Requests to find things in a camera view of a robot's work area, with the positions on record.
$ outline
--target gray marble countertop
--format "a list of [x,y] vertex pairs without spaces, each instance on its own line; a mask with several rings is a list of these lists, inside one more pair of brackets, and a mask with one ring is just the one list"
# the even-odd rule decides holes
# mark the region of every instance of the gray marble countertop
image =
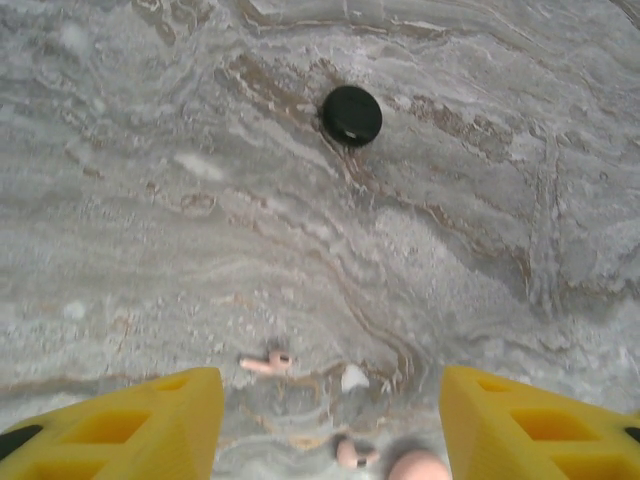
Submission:
[[[213,365],[212,478],[374,479],[331,438],[446,455],[447,364],[640,408],[639,18],[0,0],[0,429]],[[356,152],[317,118],[343,83],[384,115]],[[238,366],[274,341],[289,378]]]

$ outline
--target small pink object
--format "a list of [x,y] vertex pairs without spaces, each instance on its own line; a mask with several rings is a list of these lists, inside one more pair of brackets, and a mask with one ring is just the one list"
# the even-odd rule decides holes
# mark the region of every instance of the small pink object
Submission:
[[364,468],[377,462],[379,458],[380,454],[376,450],[372,450],[366,455],[358,453],[353,440],[350,438],[340,440],[336,450],[336,460],[344,468]]
[[436,455],[427,450],[414,450],[394,463],[387,480],[451,480],[451,475]]
[[257,360],[255,358],[243,358],[240,360],[240,366],[252,372],[261,373],[263,375],[277,375],[284,373],[289,369],[293,359],[287,352],[282,350],[274,350],[269,353],[269,360]]

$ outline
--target stone surface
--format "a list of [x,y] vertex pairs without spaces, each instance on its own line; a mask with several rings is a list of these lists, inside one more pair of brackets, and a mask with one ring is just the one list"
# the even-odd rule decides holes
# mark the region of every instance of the stone surface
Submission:
[[217,480],[340,479],[337,432],[444,453],[447,363],[637,409],[635,5],[3,0],[0,428],[217,365]]

